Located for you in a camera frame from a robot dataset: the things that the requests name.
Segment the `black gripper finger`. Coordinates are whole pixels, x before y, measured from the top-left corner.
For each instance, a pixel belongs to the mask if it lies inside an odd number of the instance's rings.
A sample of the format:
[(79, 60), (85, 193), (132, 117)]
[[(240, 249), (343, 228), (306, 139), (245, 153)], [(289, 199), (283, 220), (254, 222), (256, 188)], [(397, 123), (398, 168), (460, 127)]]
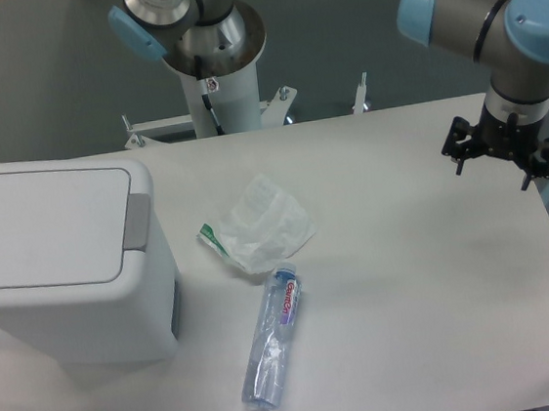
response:
[(460, 176), (465, 162), (486, 155), (487, 146), (479, 126), (471, 125), (463, 117), (456, 116), (450, 124), (442, 155), (456, 163), (455, 173)]
[(524, 152), (519, 167), (525, 172), (522, 190), (535, 179), (549, 180), (549, 138), (539, 141), (534, 151)]

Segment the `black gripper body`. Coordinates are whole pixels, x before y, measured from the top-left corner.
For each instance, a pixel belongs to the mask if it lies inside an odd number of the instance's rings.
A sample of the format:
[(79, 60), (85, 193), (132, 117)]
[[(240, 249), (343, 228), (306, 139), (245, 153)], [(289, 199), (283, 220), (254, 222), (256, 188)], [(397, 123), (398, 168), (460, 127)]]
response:
[(529, 159), (538, 151), (538, 134), (544, 119), (530, 124), (519, 121), (519, 113), (514, 111), (499, 120), (484, 104), (473, 136), (478, 155), (512, 161)]

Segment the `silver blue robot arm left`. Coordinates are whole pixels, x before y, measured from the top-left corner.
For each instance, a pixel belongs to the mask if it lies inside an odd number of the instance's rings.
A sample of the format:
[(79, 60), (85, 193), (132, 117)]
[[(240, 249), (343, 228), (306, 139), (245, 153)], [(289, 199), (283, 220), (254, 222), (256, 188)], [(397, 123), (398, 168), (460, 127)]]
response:
[[(134, 54), (181, 75), (200, 137), (263, 127), (256, 84), (228, 82), (265, 47), (251, 8), (236, 0), (123, 0), (108, 13)], [(527, 181), (549, 179), (549, 138), (539, 138), (549, 110), (549, 0), (401, 0), (397, 27), (491, 70), (478, 123), (456, 117), (443, 155), (458, 166), (479, 156), (508, 160)]]

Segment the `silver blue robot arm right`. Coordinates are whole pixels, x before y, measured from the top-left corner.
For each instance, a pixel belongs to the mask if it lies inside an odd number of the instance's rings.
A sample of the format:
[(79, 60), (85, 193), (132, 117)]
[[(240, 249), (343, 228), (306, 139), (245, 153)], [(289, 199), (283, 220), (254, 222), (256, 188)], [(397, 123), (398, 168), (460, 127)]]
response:
[(456, 116), (442, 154), (458, 167), (480, 156), (549, 179), (549, 0), (401, 0), (401, 34), (490, 71), (479, 120)]

